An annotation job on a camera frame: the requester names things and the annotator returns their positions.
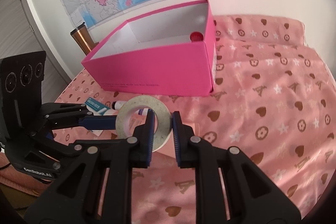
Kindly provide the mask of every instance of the white wall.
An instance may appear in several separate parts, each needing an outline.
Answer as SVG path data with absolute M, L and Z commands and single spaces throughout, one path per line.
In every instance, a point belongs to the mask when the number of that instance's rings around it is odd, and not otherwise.
M 95 41 L 100 41 L 114 27 L 127 18 L 160 7 L 191 0 L 166 0 L 123 14 L 91 31 Z M 70 77 L 77 74 L 84 54 L 70 36 L 73 26 L 60 0 L 31 0 L 35 20 L 52 52 Z M 336 75 L 336 0 L 210 0 L 214 15 L 264 14 L 285 16 L 302 21 L 306 26 L 306 40 Z

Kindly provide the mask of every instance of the camera module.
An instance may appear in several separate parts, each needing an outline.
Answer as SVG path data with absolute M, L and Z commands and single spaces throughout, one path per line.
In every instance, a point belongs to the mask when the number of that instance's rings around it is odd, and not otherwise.
M 23 86 L 26 86 L 30 83 L 33 76 L 33 68 L 31 65 L 24 66 L 21 70 L 20 80 Z
M 35 68 L 35 76 L 39 78 L 42 75 L 43 72 L 43 65 L 42 63 L 38 63 Z
M 5 87 L 7 92 L 9 93 L 12 93 L 16 88 L 16 75 L 14 72 L 11 72 L 9 75 L 7 75 L 5 81 Z

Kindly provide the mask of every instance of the gray door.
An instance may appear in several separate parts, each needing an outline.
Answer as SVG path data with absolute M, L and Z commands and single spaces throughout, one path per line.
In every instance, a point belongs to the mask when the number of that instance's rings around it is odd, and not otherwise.
M 0 58 L 41 51 L 21 0 L 0 0 Z M 67 87 L 47 56 L 42 82 L 42 103 L 54 102 Z

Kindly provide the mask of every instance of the pink box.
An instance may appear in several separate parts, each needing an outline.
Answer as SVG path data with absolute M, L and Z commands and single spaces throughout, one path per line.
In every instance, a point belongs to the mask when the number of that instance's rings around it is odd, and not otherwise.
M 203 41 L 191 42 L 200 32 Z M 82 61 L 108 91 L 208 96 L 215 85 L 215 25 L 208 0 L 126 20 Z

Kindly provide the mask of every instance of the masking tape roll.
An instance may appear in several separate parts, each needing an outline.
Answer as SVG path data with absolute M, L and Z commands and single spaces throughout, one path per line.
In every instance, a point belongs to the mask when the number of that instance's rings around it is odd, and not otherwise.
M 171 114 L 166 105 L 155 97 L 140 95 L 127 101 L 119 110 L 115 121 L 118 138 L 125 139 L 132 136 L 129 122 L 135 111 L 143 108 L 152 109 L 157 117 L 157 129 L 154 134 L 153 152 L 166 144 L 171 132 Z

